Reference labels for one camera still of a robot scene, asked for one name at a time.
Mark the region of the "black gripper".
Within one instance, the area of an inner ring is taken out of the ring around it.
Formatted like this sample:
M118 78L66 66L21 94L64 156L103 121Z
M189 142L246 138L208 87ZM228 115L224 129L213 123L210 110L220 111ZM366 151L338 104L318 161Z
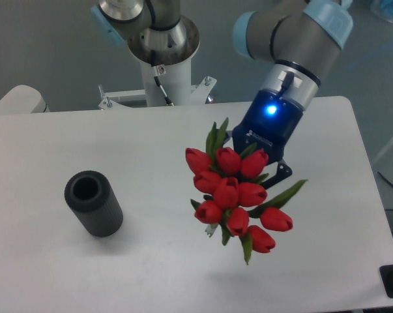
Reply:
M303 110L297 105L260 90L240 124L226 131L223 145L232 138L234 150L241 153L256 143L257 149L268 154L270 164L278 162L275 175L263 182L263 188L269 189L293 174L283 159L284 148L302 116Z

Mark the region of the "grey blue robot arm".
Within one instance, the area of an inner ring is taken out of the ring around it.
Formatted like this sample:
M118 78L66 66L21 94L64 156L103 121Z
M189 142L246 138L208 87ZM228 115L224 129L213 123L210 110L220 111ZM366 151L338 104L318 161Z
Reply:
M276 174L289 177L284 148L353 28L349 1L282 1L268 12L246 12L233 27L241 55L272 68L240 124L226 134L238 152L264 150ZM191 60L199 48L196 25L179 1L98 1L91 14L114 44L127 44L141 67L147 105L202 104L208 92L191 88Z

